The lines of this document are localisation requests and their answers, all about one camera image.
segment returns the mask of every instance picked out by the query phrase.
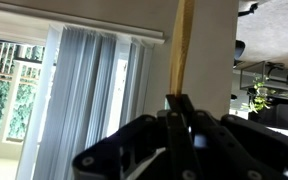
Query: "black metal frame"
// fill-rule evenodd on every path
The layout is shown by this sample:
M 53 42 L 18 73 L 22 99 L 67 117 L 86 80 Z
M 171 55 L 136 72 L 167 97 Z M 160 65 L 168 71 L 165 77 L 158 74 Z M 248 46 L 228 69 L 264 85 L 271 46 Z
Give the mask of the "black metal frame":
M 79 154 L 75 178 L 125 179 L 165 148 L 137 179 L 288 179 L 287 136 L 232 115 L 216 120 L 187 95 L 166 99 L 170 110 L 142 115 Z

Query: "ceiling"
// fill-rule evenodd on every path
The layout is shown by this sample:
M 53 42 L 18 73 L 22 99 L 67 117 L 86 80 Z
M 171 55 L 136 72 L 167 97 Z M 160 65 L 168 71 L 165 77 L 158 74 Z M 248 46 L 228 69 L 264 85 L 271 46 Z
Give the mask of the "ceiling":
M 0 11 L 0 39 L 43 46 L 50 23 L 48 20 Z
M 249 3 L 241 1 L 240 11 Z M 288 0 L 259 1 L 255 14 L 238 19 L 237 39 L 246 44 L 240 60 L 282 62 L 288 67 Z

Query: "wooden stick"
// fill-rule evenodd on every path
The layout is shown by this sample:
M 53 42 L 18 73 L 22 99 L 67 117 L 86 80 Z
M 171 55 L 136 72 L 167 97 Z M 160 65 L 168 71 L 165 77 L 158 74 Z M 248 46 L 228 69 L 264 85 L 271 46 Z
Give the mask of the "wooden stick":
M 179 0 L 171 49 L 170 93 L 182 93 L 183 76 L 194 15 L 194 0 Z

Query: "potted plant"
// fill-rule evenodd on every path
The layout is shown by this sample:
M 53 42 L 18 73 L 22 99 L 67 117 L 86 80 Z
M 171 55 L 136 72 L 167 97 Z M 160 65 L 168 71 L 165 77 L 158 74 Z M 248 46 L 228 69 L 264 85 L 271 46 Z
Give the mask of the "potted plant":
M 269 109 L 269 102 L 267 101 L 267 95 L 269 90 L 264 87 L 265 82 L 261 80 L 260 77 L 255 77 L 253 83 L 256 93 L 251 94 L 251 96 L 253 96 L 254 98 L 250 101 L 249 104 L 243 103 L 242 108 L 248 109 L 249 112 L 255 113 L 258 113 L 258 111 L 262 110 L 263 108 Z

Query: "white wall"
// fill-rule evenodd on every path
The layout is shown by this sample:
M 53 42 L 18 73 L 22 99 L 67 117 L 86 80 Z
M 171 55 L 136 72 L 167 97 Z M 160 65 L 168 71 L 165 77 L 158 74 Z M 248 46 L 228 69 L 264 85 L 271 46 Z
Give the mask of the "white wall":
M 164 108 L 177 0 L 0 0 L 9 4 L 164 32 L 151 61 L 145 112 Z M 238 1 L 197 0 L 183 92 L 196 108 L 228 113 Z

